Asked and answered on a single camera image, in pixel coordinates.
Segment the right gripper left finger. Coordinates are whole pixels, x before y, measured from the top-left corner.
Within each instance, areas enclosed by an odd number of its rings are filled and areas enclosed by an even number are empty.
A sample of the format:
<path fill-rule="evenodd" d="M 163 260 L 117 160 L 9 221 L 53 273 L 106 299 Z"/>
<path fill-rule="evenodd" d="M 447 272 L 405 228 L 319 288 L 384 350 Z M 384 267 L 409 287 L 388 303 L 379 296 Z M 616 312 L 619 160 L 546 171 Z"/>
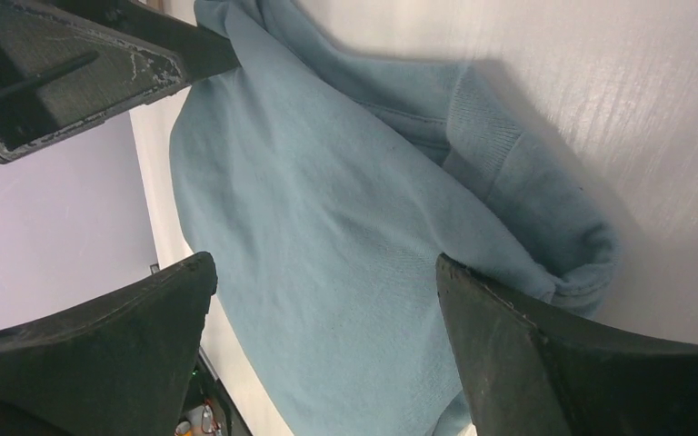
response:
<path fill-rule="evenodd" d="M 196 253 L 72 308 L 0 331 L 0 435 L 170 435 L 215 293 Z"/>

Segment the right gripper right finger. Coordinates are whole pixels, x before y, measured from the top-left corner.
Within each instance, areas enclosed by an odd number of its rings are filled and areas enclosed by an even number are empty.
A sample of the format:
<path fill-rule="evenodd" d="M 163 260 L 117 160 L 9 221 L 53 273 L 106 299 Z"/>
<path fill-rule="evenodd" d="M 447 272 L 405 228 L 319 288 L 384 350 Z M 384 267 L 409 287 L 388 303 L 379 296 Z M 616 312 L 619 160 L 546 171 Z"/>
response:
<path fill-rule="evenodd" d="M 698 435 L 698 344 L 626 332 L 436 262 L 481 435 Z"/>

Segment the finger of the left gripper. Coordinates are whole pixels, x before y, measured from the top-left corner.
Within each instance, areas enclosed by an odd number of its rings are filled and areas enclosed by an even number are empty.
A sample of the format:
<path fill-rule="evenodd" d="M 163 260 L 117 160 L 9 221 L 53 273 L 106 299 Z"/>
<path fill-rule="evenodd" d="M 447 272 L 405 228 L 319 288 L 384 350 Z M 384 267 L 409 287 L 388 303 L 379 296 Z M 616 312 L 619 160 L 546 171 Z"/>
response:
<path fill-rule="evenodd" d="M 158 1 L 0 1 L 0 164 L 238 64 Z"/>

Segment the grey-blue t shirt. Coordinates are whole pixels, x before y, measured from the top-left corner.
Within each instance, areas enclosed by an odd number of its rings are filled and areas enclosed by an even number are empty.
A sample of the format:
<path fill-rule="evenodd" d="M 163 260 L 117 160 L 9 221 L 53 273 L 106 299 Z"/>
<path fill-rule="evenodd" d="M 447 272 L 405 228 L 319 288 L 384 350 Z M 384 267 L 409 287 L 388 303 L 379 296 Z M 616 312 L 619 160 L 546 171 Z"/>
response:
<path fill-rule="evenodd" d="M 199 1 L 235 69 L 192 86 L 170 163 L 245 356 L 296 435 L 469 423 L 435 261 L 589 317 L 618 241 L 470 63 L 338 49 L 292 1 Z"/>

